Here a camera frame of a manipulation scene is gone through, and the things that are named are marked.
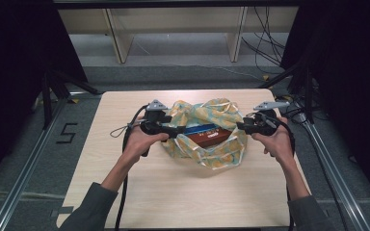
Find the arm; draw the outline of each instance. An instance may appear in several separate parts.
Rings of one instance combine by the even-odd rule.
[[[280,118],[280,120],[287,123],[286,118]],[[265,146],[264,153],[270,153],[280,164],[291,198],[288,206],[298,230],[335,230],[315,198],[308,192],[293,157],[288,131],[279,126],[270,137],[257,133],[252,134],[251,137],[254,140],[261,141]]]
[[[92,183],[80,207],[68,216],[59,230],[104,230],[108,213],[128,171],[151,145],[168,137],[168,134],[150,136],[138,126],[134,127],[125,150],[103,182]]]

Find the yellow plastic bag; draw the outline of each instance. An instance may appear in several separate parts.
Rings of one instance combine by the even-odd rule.
[[[172,116],[172,121],[164,124],[165,126],[188,128],[213,123],[231,131],[227,140],[207,148],[200,147],[183,134],[179,134],[176,139],[162,142],[173,158],[192,158],[198,164],[211,169],[234,167],[241,163],[248,138],[236,126],[236,122],[243,122],[236,103],[226,98],[212,99],[196,105],[179,100],[173,104],[168,115]]]

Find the person's left hand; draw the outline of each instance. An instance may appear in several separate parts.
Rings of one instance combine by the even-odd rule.
[[[138,124],[135,124],[131,130],[125,150],[122,152],[122,156],[128,158],[132,164],[135,164],[140,160],[141,155],[155,142],[164,141],[168,138],[169,135],[166,133],[148,135],[141,130]]]

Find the handheld controller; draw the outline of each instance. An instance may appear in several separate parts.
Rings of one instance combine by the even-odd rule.
[[[281,124],[273,109],[288,105],[288,102],[263,102],[254,107],[258,112],[253,113],[253,117],[244,117],[243,122],[236,122],[237,128],[244,130],[248,135],[259,133],[264,136],[272,136]]]
[[[164,110],[168,108],[162,104],[157,99],[154,99],[148,106],[145,108],[145,115],[142,121],[140,122],[140,128],[144,133],[149,135],[155,135],[159,133],[167,133],[170,136],[170,139],[176,138],[178,134],[183,134],[185,132],[185,126],[178,127],[167,127],[163,126],[163,123],[171,122],[172,116],[166,115]]]

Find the person's right hand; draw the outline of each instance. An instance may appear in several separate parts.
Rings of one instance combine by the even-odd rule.
[[[279,117],[278,119],[287,124],[286,118]],[[292,160],[294,161],[289,133],[283,126],[280,125],[270,137],[263,136],[259,133],[253,133],[251,137],[256,141],[262,142],[265,146],[264,153],[270,153],[272,156],[276,157],[276,160],[281,165],[288,164]]]
[[[148,135],[141,130],[138,124],[134,124],[125,150],[122,152],[121,156],[129,158],[133,163],[137,163],[140,160],[140,156],[155,142],[165,141],[169,137],[170,136],[166,133]]]

